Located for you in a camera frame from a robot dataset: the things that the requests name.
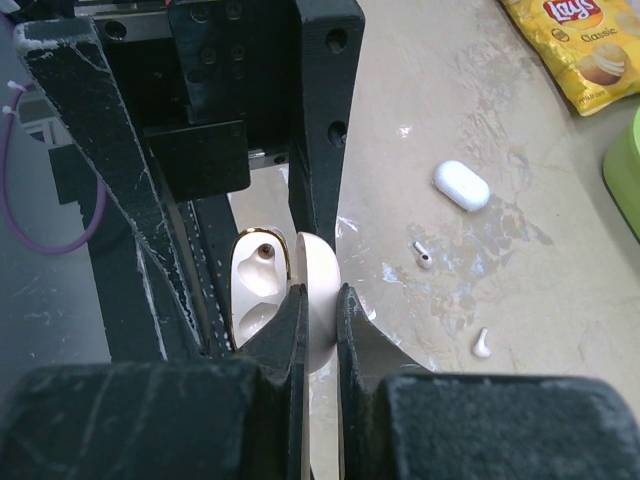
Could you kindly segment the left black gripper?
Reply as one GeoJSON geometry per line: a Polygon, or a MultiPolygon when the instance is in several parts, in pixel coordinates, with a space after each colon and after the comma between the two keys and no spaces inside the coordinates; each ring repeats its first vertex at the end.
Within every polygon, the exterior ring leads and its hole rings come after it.
{"type": "Polygon", "coordinates": [[[97,27],[22,23],[15,49],[162,274],[187,353],[222,359],[232,345],[212,263],[194,206],[175,201],[245,190],[253,170],[289,159],[295,229],[336,247],[363,10],[96,1],[92,16],[97,27]]]}

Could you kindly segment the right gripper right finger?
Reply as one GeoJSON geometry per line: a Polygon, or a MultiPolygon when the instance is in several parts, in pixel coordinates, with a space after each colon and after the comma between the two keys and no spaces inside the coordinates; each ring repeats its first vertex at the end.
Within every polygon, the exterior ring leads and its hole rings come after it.
{"type": "Polygon", "coordinates": [[[584,377],[434,373],[367,317],[337,307],[344,479],[635,479],[639,428],[607,383],[584,377]]]}

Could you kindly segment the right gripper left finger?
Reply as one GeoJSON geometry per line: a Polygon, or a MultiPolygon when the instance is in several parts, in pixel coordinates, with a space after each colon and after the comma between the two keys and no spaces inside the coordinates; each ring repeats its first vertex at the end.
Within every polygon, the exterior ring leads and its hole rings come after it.
{"type": "Polygon", "coordinates": [[[1,410],[5,479],[304,479],[308,294],[214,361],[33,370],[1,410]]]}

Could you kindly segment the beige earbud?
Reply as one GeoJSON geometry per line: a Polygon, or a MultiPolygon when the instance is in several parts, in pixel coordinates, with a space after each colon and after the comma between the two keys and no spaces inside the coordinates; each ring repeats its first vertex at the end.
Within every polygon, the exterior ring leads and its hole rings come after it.
{"type": "Polygon", "coordinates": [[[488,333],[489,330],[486,327],[483,327],[471,348],[471,352],[476,358],[487,359],[491,356],[491,350],[487,343],[488,333]]]}
{"type": "Polygon", "coordinates": [[[428,249],[419,241],[413,242],[413,247],[417,252],[416,263],[421,269],[429,270],[432,268],[433,259],[428,249]]]}

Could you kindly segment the white earbud charging case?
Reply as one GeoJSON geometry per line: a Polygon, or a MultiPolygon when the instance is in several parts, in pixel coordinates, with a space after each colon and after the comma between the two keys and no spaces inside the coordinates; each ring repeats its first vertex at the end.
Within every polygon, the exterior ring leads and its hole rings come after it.
{"type": "Polygon", "coordinates": [[[442,194],[467,212],[483,209],[491,196],[487,182],[457,160],[441,163],[434,172],[433,183],[442,194]]]}

